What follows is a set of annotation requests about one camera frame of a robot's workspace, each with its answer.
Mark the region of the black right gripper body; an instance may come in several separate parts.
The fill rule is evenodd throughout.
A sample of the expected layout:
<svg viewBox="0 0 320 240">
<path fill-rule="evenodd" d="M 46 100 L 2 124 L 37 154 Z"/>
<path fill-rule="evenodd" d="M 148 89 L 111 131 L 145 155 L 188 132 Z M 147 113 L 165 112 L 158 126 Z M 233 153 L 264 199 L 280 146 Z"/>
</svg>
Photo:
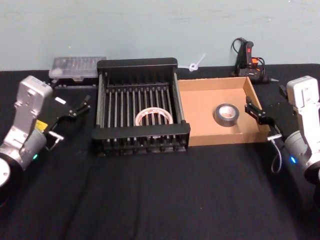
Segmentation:
<svg viewBox="0 0 320 240">
<path fill-rule="evenodd" d="M 264 108 L 268 116 L 275 120 L 284 137 L 299 130 L 296 112 L 287 101 L 274 102 Z"/>
</svg>

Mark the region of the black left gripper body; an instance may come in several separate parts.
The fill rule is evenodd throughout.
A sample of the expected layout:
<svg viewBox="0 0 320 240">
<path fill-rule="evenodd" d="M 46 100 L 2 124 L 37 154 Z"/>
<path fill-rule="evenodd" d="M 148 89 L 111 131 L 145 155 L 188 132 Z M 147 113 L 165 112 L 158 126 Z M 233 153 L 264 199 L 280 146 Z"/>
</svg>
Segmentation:
<svg viewBox="0 0 320 240">
<path fill-rule="evenodd" d="M 57 96 L 53 88 L 52 97 L 36 120 L 36 129 L 42 133 L 53 131 L 64 120 L 75 120 L 77 114 L 68 102 Z"/>
</svg>

